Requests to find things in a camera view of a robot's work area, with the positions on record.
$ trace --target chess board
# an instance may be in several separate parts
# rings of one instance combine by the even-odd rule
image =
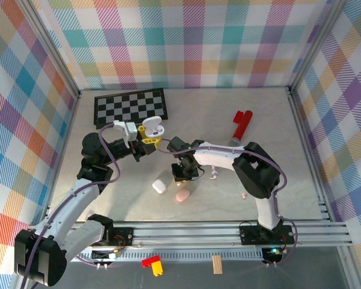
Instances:
[[[94,104],[96,129],[114,120],[129,120],[141,124],[148,117],[168,119],[163,89],[126,92],[117,95],[98,96]]]

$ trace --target gray floor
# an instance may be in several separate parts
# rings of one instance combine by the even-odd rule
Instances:
[[[141,263],[120,262],[114,268],[96,270],[71,262],[54,289],[346,289],[344,271],[336,248],[298,248],[278,268],[259,261],[224,261],[223,274],[213,275],[212,263],[163,263],[164,275],[155,277]],[[47,288],[39,285],[37,289]]]
[[[94,97],[114,92],[88,91],[82,94],[63,165],[57,180],[51,207],[66,195],[76,179],[82,158],[84,136],[96,131],[93,125]],[[321,219],[318,198],[301,147],[291,108],[283,88],[280,89],[170,89],[165,90],[168,120],[162,122],[165,138],[178,136],[186,142],[202,139],[227,145],[236,129],[233,117],[237,110],[252,110],[253,118],[242,144],[259,143],[288,176],[288,186],[279,193],[283,216],[291,219]],[[113,141],[122,135],[109,129],[105,138]],[[243,200],[244,187],[237,175],[222,170],[216,180],[206,175],[185,184],[192,195],[184,202],[175,199],[180,189],[171,181],[172,156],[155,152],[136,163],[132,157],[119,161],[120,180],[108,185],[102,195],[80,216],[93,213],[114,220],[256,220],[255,200]],[[161,176],[169,185],[162,195],[152,182]]]

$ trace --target pink ball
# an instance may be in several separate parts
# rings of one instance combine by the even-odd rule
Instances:
[[[179,192],[176,193],[176,200],[178,202],[183,202],[185,199],[187,199],[190,195],[190,191],[186,188],[181,189]]]

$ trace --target white table surface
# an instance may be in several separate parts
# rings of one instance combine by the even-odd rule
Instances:
[[[94,97],[118,91],[87,91],[79,101],[56,189],[52,198],[54,208],[75,182],[81,163],[82,139],[96,131],[93,125]],[[283,216],[292,219],[320,219],[318,198],[310,177],[300,138],[294,123],[285,90],[270,89],[169,89],[164,90],[168,120],[162,122],[165,138],[180,137],[191,143],[195,139],[216,145],[228,145],[236,124],[237,110],[252,110],[253,118],[241,144],[259,143],[288,176],[288,186],[279,193]],[[121,132],[105,131],[106,141],[120,138]],[[133,156],[118,161],[122,170],[120,180],[108,185],[103,193],[81,214],[85,220],[96,213],[114,220],[256,220],[255,200],[248,194],[235,172],[221,170],[210,180],[206,175],[182,187],[191,190],[183,203],[175,199],[177,187],[171,180],[171,155],[154,152],[139,163]],[[169,182],[167,191],[158,194],[152,182],[161,176]]]

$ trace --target colorful plaid backdrop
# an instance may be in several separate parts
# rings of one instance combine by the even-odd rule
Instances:
[[[84,89],[285,86],[330,2],[34,0]]]
[[[73,103],[15,0],[0,1],[0,288],[14,237],[40,217]]]
[[[361,265],[361,0],[349,0],[299,92],[326,192]]]

